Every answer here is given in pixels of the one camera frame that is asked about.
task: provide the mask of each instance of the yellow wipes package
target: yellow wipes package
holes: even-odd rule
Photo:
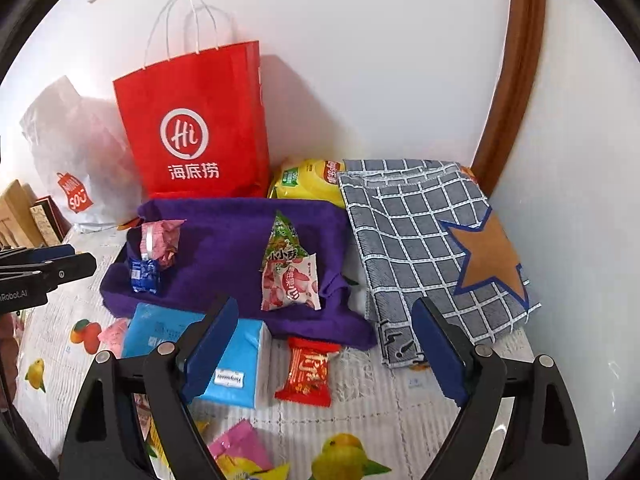
[[[332,160],[307,159],[297,166],[284,165],[269,190],[270,198],[328,200],[344,208],[336,173],[344,165]]]

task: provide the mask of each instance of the brown star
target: brown star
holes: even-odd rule
[[[466,253],[457,294],[497,282],[516,296],[525,308],[528,307],[527,293],[519,272],[520,259],[491,208],[477,228],[448,222],[446,227]]]

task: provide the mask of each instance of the purple fabric bin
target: purple fabric bin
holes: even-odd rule
[[[318,256],[322,310],[294,304],[264,312],[260,264],[276,210],[293,223],[301,245]],[[206,312],[219,294],[238,301],[241,317],[261,319],[275,337],[297,335],[369,349],[372,326],[347,306],[349,285],[341,275],[350,226],[347,214],[319,200],[213,198],[151,200],[138,209],[145,221],[185,219],[175,265],[162,273],[161,295],[133,292],[128,261],[114,263],[100,284],[115,317],[132,317],[141,302]],[[140,228],[127,233],[127,256],[140,258]]]

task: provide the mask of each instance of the tablecloth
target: tablecloth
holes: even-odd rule
[[[76,250],[96,257],[94,276],[61,286],[49,295],[46,306],[29,311],[18,358],[18,391],[15,405],[44,453],[57,460],[76,397],[93,357],[82,344],[69,339],[79,319],[106,328],[114,318],[102,306],[100,281],[125,241],[116,230],[67,237]],[[364,307],[356,305],[359,310]],[[522,329],[501,339],[494,349],[503,357],[533,360]],[[23,380],[36,359],[45,364],[46,392]],[[270,397],[284,382],[289,350],[282,341],[271,348]],[[272,400],[261,410],[247,410],[195,401],[195,420],[210,420],[208,442],[233,424],[247,418],[257,429],[275,464],[291,462],[290,480],[306,480],[310,464],[325,439],[335,433],[358,436],[368,455],[390,467],[383,480],[420,479],[440,449],[458,409],[446,399],[430,370],[391,370],[381,364],[380,350],[345,349],[330,363],[330,409]],[[513,401],[505,399],[488,447],[475,478],[488,479],[498,458]],[[161,479],[171,478],[166,468],[154,464]]]

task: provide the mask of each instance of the silver screw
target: silver screw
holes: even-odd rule
[[[538,360],[540,361],[540,364],[545,368],[552,368],[555,364],[554,360],[548,355],[541,355]]]
[[[98,352],[98,355],[95,357],[95,362],[97,362],[98,364],[102,364],[107,362],[110,358],[111,354],[109,354],[109,352],[107,352],[106,350],[103,350],[102,352]]]
[[[480,357],[491,357],[493,353],[494,351],[490,346],[487,346],[487,345],[476,346],[476,354],[478,354]]]
[[[174,350],[175,350],[175,345],[170,341],[165,341],[164,343],[160,344],[160,346],[158,347],[158,353],[160,355],[169,355]]]

